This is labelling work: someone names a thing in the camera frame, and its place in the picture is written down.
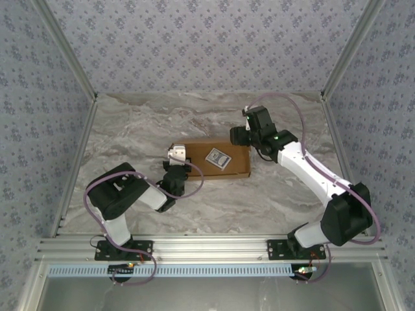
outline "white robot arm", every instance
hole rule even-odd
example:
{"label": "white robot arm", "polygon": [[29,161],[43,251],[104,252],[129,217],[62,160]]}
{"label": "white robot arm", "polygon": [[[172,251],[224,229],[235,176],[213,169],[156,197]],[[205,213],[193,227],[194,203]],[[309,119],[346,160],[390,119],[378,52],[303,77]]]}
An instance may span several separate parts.
{"label": "white robot arm", "polygon": [[[173,196],[184,194],[184,181],[187,179],[184,162],[186,160],[185,146],[174,145],[168,150],[169,161],[163,162],[167,171],[158,187]],[[94,179],[88,186],[96,181],[119,172],[135,171],[129,163],[123,163],[109,172]],[[123,246],[131,240],[125,212],[135,202],[139,201],[151,209],[162,213],[174,205],[174,199],[167,197],[157,187],[151,185],[143,178],[132,174],[125,174],[99,183],[88,193],[94,206],[93,212],[98,216],[107,234],[118,245]]]}
{"label": "white robot arm", "polygon": [[287,130],[278,132],[268,110],[263,106],[244,109],[243,115],[246,117],[246,126],[230,130],[232,144],[253,146],[258,152],[290,170],[326,207],[320,221],[303,224],[288,234],[293,253],[329,242],[341,246],[372,225],[372,217],[366,208],[337,184],[349,187],[370,204],[370,194],[366,186],[362,183],[351,185],[306,151],[306,156],[335,182],[319,174],[305,160],[297,137]]}

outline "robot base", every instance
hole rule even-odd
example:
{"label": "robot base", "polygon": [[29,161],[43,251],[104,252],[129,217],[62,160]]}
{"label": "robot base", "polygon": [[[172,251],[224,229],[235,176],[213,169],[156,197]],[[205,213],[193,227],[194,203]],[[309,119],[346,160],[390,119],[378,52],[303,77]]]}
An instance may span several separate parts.
{"label": "robot base", "polygon": [[312,253],[319,259],[326,259],[326,251],[323,244],[317,244],[310,248],[302,249],[295,254],[288,245],[288,240],[267,240],[267,252],[269,260],[312,260]]}
{"label": "robot base", "polygon": [[[126,244],[123,245],[124,248],[128,249],[139,249],[141,251],[146,251],[147,253],[152,254],[153,252],[153,241],[151,240],[129,240]],[[97,244],[97,250],[95,251],[95,260],[96,261],[150,261],[150,258],[147,256],[140,256],[137,253],[131,253],[128,251],[120,251],[115,248],[107,240],[99,241]]]}

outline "aluminum frame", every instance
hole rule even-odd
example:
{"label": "aluminum frame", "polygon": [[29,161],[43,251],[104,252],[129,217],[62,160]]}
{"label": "aluminum frame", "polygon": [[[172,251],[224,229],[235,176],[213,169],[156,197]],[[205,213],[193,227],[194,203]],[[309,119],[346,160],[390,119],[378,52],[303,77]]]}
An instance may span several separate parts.
{"label": "aluminum frame", "polygon": [[337,85],[342,80],[347,67],[355,56],[357,49],[366,37],[370,27],[375,18],[381,10],[385,0],[369,0],[366,4],[363,13],[361,14],[353,32],[351,33],[348,42],[343,48],[342,53],[338,57],[337,63],[327,78],[326,84],[323,87],[322,93],[326,99],[335,91]]}
{"label": "aluminum frame", "polygon": [[58,46],[62,56],[65,58],[69,68],[72,70],[82,90],[90,100],[93,100],[95,98],[95,92],[93,90],[92,84],[89,81],[78,58],[76,57],[71,45],[66,39],[64,32],[60,28],[59,22],[53,15],[53,12],[47,4],[46,0],[32,0],[32,4],[38,11],[40,17],[43,20],[43,23],[45,24],[47,30],[50,32],[54,42]]}
{"label": "aluminum frame", "polygon": [[[91,234],[60,234],[58,232],[60,222],[65,219],[98,104],[99,97],[93,102],[88,113],[73,168],[58,207],[59,217],[56,217],[51,232],[53,237],[44,238],[40,242],[35,256],[35,265],[30,271],[19,302],[18,310],[20,311],[37,309],[51,264],[94,266],[105,263],[93,261],[95,250],[89,244]],[[343,175],[353,181],[333,114],[324,98],[322,98],[322,105]],[[134,238],[153,240],[153,255],[161,264],[269,264],[271,262],[268,260],[266,241],[286,238],[286,235],[135,235]],[[370,240],[371,237],[361,235],[359,239]],[[382,240],[371,246],[347,243],[341,248],[336,246],[330,248],[333,264],[371,262],[386,310],[405,310]],[[282,260],[279,262],[306,263],[307,261]]]}
{"label": "aluminum frame", "polygon": [[[150,277],[154,265],[134,266],[127,277]],[[108,264],[51,264],[48,277],[111,277]],[[116,273],[115,277],[126,277]],[[293,277],[290,264],[158,264],[155,277]]]}

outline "marble tabletop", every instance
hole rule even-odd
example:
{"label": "marble tabletop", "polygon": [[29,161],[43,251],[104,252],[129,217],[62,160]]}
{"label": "marble tabletop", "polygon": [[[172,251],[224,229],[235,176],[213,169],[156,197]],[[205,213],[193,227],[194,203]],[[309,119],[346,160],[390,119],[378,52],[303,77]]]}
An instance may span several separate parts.
{"label": "marble tabletop", "polygon": [[[60,233],[99,233],[86,212],[86,185],[122,162],[157,181],[164,175],[167,148],[182,138],[227,137],[244,125],[241,110],[260,93],[164,93],[99,95],[97,112],[64,226]],[[340,167],[317,94],[290,95],[302,110],[307,149],[336,174]],[[300,137],[296,110],[283,98],[266,98],[278,130]],[[288,233],[320,219],[324,207],[291,172],[251,152],[248,179],[206,181],[202,190],[179,200],[166,213],[136,202],[126,212],[132,233]],[[186,193],[199,181],[187,181]]]}

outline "floral patterned wallpaper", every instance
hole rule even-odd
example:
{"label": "floral patterned wallpaper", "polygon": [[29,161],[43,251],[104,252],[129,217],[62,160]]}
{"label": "floral patterned wallpaper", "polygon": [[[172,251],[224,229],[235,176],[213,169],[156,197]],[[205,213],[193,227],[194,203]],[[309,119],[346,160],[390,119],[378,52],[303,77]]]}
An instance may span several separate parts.
{"label": "floral patterned wallpaper", "polygon": [[321,90],[367,0],[48,0],[98,93]]}
{"label": "floral patterned wallpaper", "polygon": [[330,98],[351,169],[372,192],[408,310],[415,310],[415,2],[386,0]]}
{"label": "floral patterned wallpaper", "polygon": [[89,100],[30,1],[0,1],[0,310],[55,217]]}

